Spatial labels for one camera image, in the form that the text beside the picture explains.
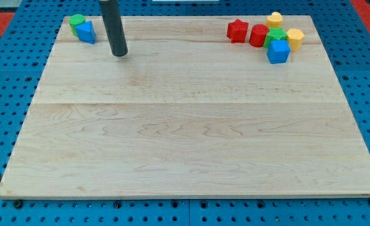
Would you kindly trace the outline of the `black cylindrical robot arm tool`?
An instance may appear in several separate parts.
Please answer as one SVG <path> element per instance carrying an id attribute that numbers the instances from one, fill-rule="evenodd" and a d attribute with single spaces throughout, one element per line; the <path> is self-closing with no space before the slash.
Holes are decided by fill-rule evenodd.
<path id="1" fill-rule="evenodd" d="M 99 0 L 112 55 L 123 57 L 127 54 L 127 43 L 117 0 Z"/>

